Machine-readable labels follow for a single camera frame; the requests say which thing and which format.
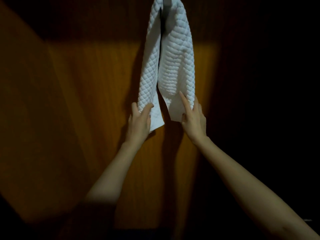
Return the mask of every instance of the towel fold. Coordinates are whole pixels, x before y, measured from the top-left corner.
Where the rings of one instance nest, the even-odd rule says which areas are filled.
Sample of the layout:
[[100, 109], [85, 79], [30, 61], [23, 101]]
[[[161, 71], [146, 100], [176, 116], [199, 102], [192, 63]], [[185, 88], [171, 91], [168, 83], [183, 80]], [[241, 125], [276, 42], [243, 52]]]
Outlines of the towel fold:
[[164, 125], [157, 83], [172, 121], [181, 122], [185, 113], [179, 91], [186, 96], [191, 108], [195, 99], [194, 53], [186, 10], [181, 0], [172, 0], [171, 3], [161, 38], [160, 8], [163, 9], [163, 0], [154, 0], [146, 35], [138, 110], [141, 112], [148, 103], [154, 104], [150, 112], [150, 131]]

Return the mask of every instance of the hand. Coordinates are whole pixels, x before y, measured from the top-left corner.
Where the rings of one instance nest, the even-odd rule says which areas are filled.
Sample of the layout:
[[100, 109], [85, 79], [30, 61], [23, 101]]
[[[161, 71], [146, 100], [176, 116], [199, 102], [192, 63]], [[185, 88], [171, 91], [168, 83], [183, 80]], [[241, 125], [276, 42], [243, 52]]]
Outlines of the hand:
[[192, 143], [197, 145], [207, 136], [206, 117], [202, 113], [202, 107], [197, 97], [195, 97], [193, 109], [191, 109], [190, 103], [183, 93], [179, 92], [179, 94], [186, 109], [186, 113], [182, 115], [182, 127]]
[[143, 142], [149, 135], [151, 124], [149, 113], [153, 107], [154, 105], [152, 103], [148, 103], [140, 113], [138, 111], [137, 103], [131, 104], [132, 115], [129, 117], [128, 131], [125, 141], [130, 145], [137, 147], [137, 149], [142, 146]]

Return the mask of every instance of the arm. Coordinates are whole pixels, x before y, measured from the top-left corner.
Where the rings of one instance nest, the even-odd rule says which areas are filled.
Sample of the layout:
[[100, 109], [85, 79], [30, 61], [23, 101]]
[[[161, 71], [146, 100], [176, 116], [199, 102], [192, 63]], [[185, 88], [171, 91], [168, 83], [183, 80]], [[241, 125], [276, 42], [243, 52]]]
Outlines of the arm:
[[83, 202], [72, 212], [59, 239], [104, 239], [112, 226], [115, 205], [130, 165], [149, 135], [152, 103], [142, 113], [132, 104], [126, 140], [119, 152], [92, 186]]
[[267, 235], [280, 239], [320, 239], [280, 197], [206, 136], [206, 118], [197, 98], [193, 110], [180, 92], [186, 114], [182, 127], [190, 140], [214, 167], [246, 214]]

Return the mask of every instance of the quilted towel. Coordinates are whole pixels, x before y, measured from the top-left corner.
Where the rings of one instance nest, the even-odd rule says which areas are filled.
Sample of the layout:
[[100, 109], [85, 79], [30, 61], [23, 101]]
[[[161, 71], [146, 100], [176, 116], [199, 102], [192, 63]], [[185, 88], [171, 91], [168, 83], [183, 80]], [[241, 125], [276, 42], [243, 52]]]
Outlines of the quilted towel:
[[182, 114], [185, 113], [179, 91], [186, 96], [191, 108], [195, 99], [194, 53], [186, 10], [181, 0], [171, 0], [165, 32], [161, 37], [160, 9], [163, 9], [163, 0], [154, 0], [146, 34], [138, 95], [140, 112], [148, 103], [154, 104], [150, 112], [150, 131], [164, 125], [157, 84], [172, 121], [181, 122]]

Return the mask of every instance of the left hand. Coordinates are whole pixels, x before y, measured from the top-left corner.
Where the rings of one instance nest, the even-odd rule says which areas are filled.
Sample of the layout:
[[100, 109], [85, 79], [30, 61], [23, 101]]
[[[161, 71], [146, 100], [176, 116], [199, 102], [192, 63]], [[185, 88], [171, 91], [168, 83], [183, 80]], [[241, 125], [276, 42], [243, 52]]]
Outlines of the left hand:
[[153, 107], [154, 105], [152, 103], [148, 103], [140, 113], [138, 111], [137, 103], [131, 104], [132, 115], [129, 117], [128, 131], [125, 138], [125, 141], [128, 142], [128, 144], [133, 145], [138, 149], [142, 146], [149, 135], [151, 124], [149, 113]]

